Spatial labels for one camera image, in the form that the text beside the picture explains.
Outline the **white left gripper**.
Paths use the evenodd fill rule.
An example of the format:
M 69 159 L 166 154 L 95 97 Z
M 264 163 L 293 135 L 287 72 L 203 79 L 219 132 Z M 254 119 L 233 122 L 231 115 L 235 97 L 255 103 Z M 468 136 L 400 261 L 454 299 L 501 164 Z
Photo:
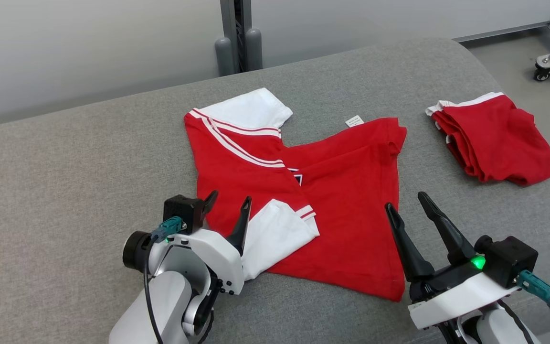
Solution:
M 202 214 L 207 215 L 218 198 L 213 190 L 203 203 Z M 238 220 L 226 239 L 209 229 L 198 229 L 186 235 L 178 233 L 160 244 L 160 271 L 175 271 L 184 276 L 200 292 L 207 288 L 210 273 L 221 281 L 223 292 L 238 295 L 244 286 L 242 257 L 249 224 L 252 198 L 244 199 Z

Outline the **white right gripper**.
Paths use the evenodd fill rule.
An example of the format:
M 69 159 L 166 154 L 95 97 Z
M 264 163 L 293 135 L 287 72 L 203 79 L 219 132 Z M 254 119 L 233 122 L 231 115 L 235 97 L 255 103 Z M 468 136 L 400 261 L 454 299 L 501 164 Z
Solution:
M 415 327 L 423 329 L 477 311 L 494 303 L 519 287 L 504 288 L 487 276 L 482 268 L 486 259 L 476 251 L 452 220 L 437 207 L 425 192 L 417 195 L 426 216 L 434 222 L 451 266 L 435 273 L 405 230 L 405 223 L 392 203 L 385 211 L 399 253 L 404 276 L 410 285 L 411 305 L 408 309 Z

